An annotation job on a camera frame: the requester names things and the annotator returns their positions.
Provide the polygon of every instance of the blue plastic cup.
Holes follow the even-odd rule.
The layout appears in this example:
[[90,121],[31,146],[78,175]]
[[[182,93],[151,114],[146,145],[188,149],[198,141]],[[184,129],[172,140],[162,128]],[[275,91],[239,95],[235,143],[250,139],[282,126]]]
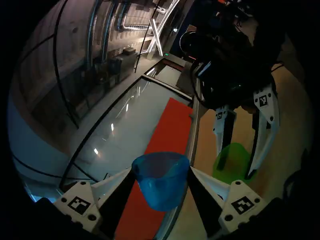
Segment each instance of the blue plastic cup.
[[189,160],[175,152],[142,155],[132,163],[144,198],[157,211],[169,211],[180,204],[188,169]]

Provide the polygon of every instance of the glass panel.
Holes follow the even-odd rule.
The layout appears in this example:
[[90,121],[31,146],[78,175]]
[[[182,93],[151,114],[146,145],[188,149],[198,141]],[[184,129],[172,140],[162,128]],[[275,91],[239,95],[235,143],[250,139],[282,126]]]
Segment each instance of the glass panel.
[[[75,163],[98,181],[130,167],[144,154],[169,98],[189,104],[175,92],[140,79],[95,129]],[[84,177],[78,174],[74,170],[68,176]]]

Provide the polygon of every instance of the wooden table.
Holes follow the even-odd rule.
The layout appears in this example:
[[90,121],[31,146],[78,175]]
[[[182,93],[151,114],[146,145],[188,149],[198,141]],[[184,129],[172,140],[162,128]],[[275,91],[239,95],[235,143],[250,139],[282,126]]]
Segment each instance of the wooden table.
[[[249,184],[267,202],[282,196],[284,181],[300,168],[304,149],[311,148],[314,125],[311,103],[298,80],[285,67],[277,69],[272,75],[278,92],[280,129],[257,175]],[[242,108],[235,111],[237,120],[232,142],[242,144],[251,152],[254,139],[252,116]],[[209,175],[212,175],[216,159],[216,137],[212,131],[214,119],[215,112],[208,110],[200,120],[194,162],[195,168]],[[168,240],[180,239],[206,240],[206,232],[189,189],[168,237]]]

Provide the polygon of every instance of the metal pipe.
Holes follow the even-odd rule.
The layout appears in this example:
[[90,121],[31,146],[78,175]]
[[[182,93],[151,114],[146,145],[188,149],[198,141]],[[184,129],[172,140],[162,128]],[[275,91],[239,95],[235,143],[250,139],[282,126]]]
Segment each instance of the metal pipe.
[[106,19],[106,23],[105,23],[105,28],[104,28],[104,33],[103,33],[103,39],[102,39],[102,56],[101,56],[101,62],[105,62],[107,59],[107,52],[108,52],[108,42],[109,42],[109,36],[110,36],[110,26],[111,26],[111,22],[112,19],[116,13],[116,10],[118,8],[118,1],[117,0],[113,0],[111,3],[111,6],[108,10],[107,13],[107,19]]
[[87,46],[86,46],[86,68],[87,70],[92,68],[92,44],[95,23],[97,20],[97,13],[102,4],[103,0],[96,0],[91,9],[91,16],[88,23],[88,35],[87,35]]
[[166,10],[165,8],[163,8],[163,7],[157,6],[156,8],[157,8],[156,11],[157,11],[158,13],[166,14],[166,12],[167,12],[167,10]]
[[121,25],[118,27],[122,31],[142,31],[151,29],[151,27],[148,24],[130,24],[126,25],[126,18],[127,14],[125,14],[121,19]]
[[[126,24],[126,18],[128,15],[129,8],[131,6],[131,3],[124,3],[122,10],[120,12],[119,18],[118,18],[118,31],[142,31],[142,30],[148,30],[151,29],[149,24]],[[157,12],[165,10],[164,8],[156,8]]]

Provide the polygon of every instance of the red mat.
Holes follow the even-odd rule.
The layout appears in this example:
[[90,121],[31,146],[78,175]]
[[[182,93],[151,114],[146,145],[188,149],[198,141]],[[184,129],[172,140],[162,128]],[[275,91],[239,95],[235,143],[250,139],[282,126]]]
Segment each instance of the red mat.
[[[170,98],[144,153],[184,154],[191,127],[190,114],[191,108]],[[136,181],[116,229],[116,240],[153,239],[164,214],[148,206]]]

